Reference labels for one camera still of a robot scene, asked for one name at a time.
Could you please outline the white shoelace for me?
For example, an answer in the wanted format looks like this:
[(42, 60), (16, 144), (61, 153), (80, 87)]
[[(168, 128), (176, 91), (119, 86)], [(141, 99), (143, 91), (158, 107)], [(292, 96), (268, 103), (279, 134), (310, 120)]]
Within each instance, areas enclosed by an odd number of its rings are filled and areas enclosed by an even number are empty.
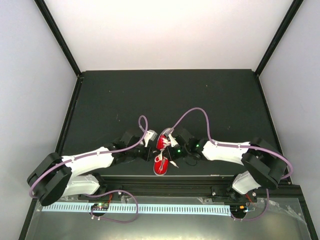
[(165, 150), (171, 146), (170, 141), (162, 133), (157, 140), (156, 148), (159, 150), (159, 154), (154, 158), (153, 170), (156, 175), (164, 175), (168, 169), (168, 164), (171, 163), (173, 166), (178, 168), (178, 165), (173, 161), (169, 160), (165, 156)]

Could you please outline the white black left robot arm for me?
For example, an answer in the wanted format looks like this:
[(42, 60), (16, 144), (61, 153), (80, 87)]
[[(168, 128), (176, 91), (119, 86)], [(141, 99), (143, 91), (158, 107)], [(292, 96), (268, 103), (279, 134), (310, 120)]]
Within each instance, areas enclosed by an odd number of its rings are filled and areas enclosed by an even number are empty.
[(156, 136), (153, 130), (142, 136), (127, 131), (121, 138), (89, 152), (65, 156), (52, 152), (27, 178), (29, 196), (43, 207), (72, 195), (92, 195), (101, 200), (108, 188), (96, 171), (134, 159), (149, 161), (157, 152), (149, 145)]

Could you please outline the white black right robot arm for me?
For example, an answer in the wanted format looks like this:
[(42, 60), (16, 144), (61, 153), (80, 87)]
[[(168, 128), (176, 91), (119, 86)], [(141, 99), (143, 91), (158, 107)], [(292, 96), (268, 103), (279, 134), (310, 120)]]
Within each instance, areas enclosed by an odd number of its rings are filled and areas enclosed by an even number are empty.
[(223, 161), (243, 166), (245, 171), (236, 174), (227, 189), (228, 198), (234, 202), (258, 188), (275, 190), (285, 178), (289, 166), (284, 156), (261, 138), (240, 143), (214, 142), (197, 139), (184, 128), (169, 128), (163, 135), (167, 140), (170, 160), (188, 156), (196, 160)]

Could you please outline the red canvas sneaker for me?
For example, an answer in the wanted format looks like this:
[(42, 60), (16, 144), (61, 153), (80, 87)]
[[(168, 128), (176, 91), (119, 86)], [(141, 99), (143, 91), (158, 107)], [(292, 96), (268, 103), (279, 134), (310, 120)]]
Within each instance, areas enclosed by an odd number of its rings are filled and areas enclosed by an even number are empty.
[(171, 139), (169, 134), (170, 128), (166, 128), (159, 136), (156, 144), (156, 148), (159, 150), (159, 154), (154, 158), (153, 171), (156, 176), (163, 176), (167, 173), (169, 160), (165, 156), (165, 150), (171, 146)]

